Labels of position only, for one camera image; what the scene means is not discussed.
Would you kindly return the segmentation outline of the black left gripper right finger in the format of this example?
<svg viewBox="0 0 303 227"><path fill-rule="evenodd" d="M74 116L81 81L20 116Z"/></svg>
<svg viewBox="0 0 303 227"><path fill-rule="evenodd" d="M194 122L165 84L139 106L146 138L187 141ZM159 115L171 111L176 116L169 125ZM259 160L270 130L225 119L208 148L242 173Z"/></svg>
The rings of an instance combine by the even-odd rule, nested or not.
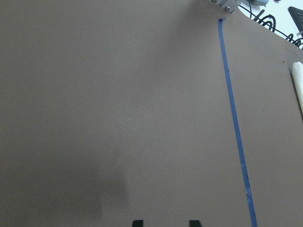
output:
<svg viewBox="0 0 303 227"><path fill-rule="evenodd" d="M199 220L189 220L189 227L202 227Z"/></svg>

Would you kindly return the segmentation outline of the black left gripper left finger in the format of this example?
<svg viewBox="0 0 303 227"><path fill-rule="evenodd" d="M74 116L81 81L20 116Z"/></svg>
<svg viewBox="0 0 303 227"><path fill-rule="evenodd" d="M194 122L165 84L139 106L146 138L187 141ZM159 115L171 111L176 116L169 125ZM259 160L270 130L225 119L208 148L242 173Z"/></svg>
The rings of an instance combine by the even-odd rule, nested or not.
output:
<svg viewBox="0 0 303 227"><path fill-rule="evenodd" d="M143 220L134 220L132 222L132 227L143 227Z"/></svg>

